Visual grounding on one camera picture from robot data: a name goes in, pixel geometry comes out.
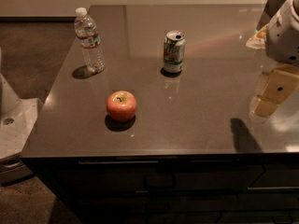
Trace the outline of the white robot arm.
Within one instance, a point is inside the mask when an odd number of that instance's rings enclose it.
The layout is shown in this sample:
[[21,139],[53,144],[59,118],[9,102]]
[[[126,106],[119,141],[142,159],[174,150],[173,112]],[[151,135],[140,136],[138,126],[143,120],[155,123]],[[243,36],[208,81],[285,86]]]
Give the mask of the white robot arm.
[[277,64],[260,74],[250,113],[268,118],[299,87],[299,0],[286,0],[264,34],[266,56]]

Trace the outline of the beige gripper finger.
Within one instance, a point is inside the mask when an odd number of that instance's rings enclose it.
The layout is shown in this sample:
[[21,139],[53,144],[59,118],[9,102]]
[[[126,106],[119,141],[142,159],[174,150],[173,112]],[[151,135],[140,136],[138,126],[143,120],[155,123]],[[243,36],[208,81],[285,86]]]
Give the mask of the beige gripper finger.
[[270,117],[278,109],[277,102],[254,96],[250,102],[250,112],[259,117]]

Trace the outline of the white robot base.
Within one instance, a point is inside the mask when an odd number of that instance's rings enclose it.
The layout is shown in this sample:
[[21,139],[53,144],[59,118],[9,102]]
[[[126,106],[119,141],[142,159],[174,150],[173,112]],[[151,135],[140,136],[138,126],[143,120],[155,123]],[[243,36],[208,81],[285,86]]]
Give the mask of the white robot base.
[[37,98],[20,98],[1,68],[0,49],[0,184],[5,185],[32,174],[20,155],[43,104]]

